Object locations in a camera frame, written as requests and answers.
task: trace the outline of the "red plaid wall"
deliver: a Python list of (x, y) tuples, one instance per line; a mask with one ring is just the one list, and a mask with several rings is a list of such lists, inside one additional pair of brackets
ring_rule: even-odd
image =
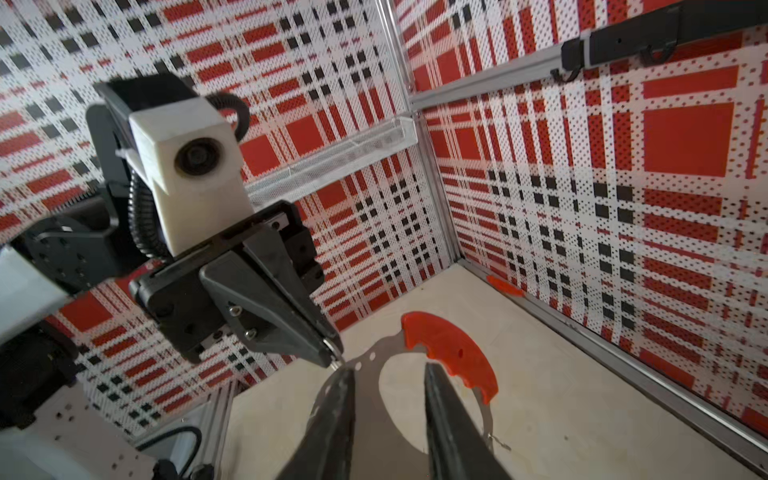
[[(0, 25), (3, 241), (101, 179), (84, 120), (95, 81), (173, 71), (200, 94), (245, 99), (247, 183), (405, 110), (376, 9), (360, 1), (16, 0)], [(339, 328), (448, 265), (424, 182), (409, 149), (298, 202), (326, 271), (314, 298)], [(127, 434), (291, 361), (228, 337), (191, 366), (131, 302), (129, 280), (48, 319), (80, 346), (86, 393)]]
[[(666, 1), (400, 2), (419, 90)], [(466, 258), (768, 434), (766, 29), (425, 119)]]

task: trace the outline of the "vertical metal post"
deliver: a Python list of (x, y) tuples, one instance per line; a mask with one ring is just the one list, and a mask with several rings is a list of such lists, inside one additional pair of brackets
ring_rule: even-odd
[(419, 156), (422, 159), (422, 166), (427, 177), (429, 193), (432, 202), (437, 210), (437, 218), (440, 223), (440, 229), (445, 236), (445, 245), (448, 248), (448, 255), (452, 262), (461, 258), (461, 250), (458, 247), (458, 237), (451, 221), (451, 211), (448, 206), (448, 198), (445, 195), (445, 186), (440, 180), (440, 170), (437, 165), (437, 157), (432, 148), (432, 140), (427, 131), (426, 123), (422, 117), (421, 111), (413, 111), (411, 108), (411, 96), (415, 90), (413, 72), (411, 71), (405, 55), (402, 51), (402, 42), (400, 30), (397, 27), (395, 12), (389, 0), (375, 0), (376, 11), (381, 18), (386, 37), (387, 46), (392, 52), (392, 57), (397, 65), (397, 76), (400, 80), (400, 87), (403, 96), (407, 101), (409, 110), (416, 125), (416, 135), (419, 139)]

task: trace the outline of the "plaid pattern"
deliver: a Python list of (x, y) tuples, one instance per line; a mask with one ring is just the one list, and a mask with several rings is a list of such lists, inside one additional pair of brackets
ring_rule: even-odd
[[(84, 119), (95, 81), (172, 71), (200, 94), (245, 99), (246, 183), (406, 108), (363, 2), (21, 0), (0, 5), (0, 26), (3, 241), (101, 179)], [(314, 299), (340, 329), (449, 263), (418, 155), (399, 152), (298, 202), (326, 272)], [(292, 360), (229, 336), (188, 364), (130, 300), (131, 277), (48, 318), (79, 345), (88, 397), (127, 435)]]
[[(417, 83), (426, 66), (435, 87), (505, 60), (510, 31), (522, 55), (663, 3), (522, 2), (511, 13), (469, 2), (470, 22), (439, 41), (464, 4), (403, 2), (398, 13), (404, 32), (416, 25), (405, 37), (421, 48)], [(492, 48), (465, 65), (474, 41)], [(452, 75), (442, 55), (456, 58)], [(633, 58), (573, 84), (545, 79), (425, 111), (467, 259), (763, 434), (766, 58), (766, 29), (753, 28), (679, 48), (660, 67)]]

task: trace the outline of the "red object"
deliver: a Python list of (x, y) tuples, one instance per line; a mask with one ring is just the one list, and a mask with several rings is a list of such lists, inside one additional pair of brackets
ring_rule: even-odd
[(458, 375), (471, 389), (479, 387), (484, 404), (498, 393), (496, 374), (482, 350), (469, 335), (448, 320), (426, 312), (410, 312), (402, 316), (406, 348), (421, 343), (427, 358), (438, 360), (451, 376)]
[(512, 295), (512, 296), (525, 296), (524, 291), (520, 290), (519, 288), (512, 285), (511, 283), (505, 282), (504, 280), (497, 278), (493, 275), (488, 275), (485, 278), (485, 281), (490, 283), (493, 288), (495, 288), (501, 293), (506, 293), (507, 295)]

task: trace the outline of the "gray ring-shaped object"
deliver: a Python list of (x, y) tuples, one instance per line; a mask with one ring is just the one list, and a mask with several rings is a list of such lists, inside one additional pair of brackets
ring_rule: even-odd
[[(345, 366), (334, 372), (320, 388), (312, 406), (312, 415), (325, 398), (330, 387), (342, 369), (355, 370), (355, 442), (353, 444), (352, 466), (349, 477), (366, 480), (409, 480), (429, 478), (429, 456), (411, 445), (402, 435), (389, 416), (379, 390), (379, 377), (384, 364), (401, 353), (424, 353), (426, 348), (417, 345), (413, 350), (406, 348), (405, 333), (400, 330), (374, 343), (361, 356), (349, 360)], [(361, 363), (360, 370), (355, 369)], [(472, 389), (480, 407), (483, 432), (482, 438), (493, 453), (493, 417), (491, 407), (482, 401), (479, 387)]]

